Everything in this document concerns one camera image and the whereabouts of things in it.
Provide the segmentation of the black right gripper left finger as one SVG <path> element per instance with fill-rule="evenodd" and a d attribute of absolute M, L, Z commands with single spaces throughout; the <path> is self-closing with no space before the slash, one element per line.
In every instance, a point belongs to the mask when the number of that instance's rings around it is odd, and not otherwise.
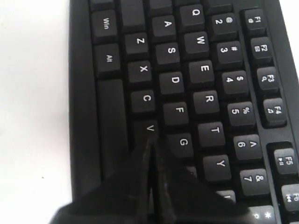
<path fill-rule="evenodd" d="M 61 207 L 52 224 L 147 224 L 153 142 L 135 147 L 120 168 L 99 187 Z"/>

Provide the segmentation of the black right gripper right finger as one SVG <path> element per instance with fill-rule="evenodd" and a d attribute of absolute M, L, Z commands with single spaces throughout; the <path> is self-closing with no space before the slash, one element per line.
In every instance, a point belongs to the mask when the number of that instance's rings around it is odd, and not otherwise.
<path fill-rule="evenodd" d="M 245 205 L 215 193 L 172 154 L 166 141 L 151 144 L 151 187 L 158 224 L 250 224 Z"/>

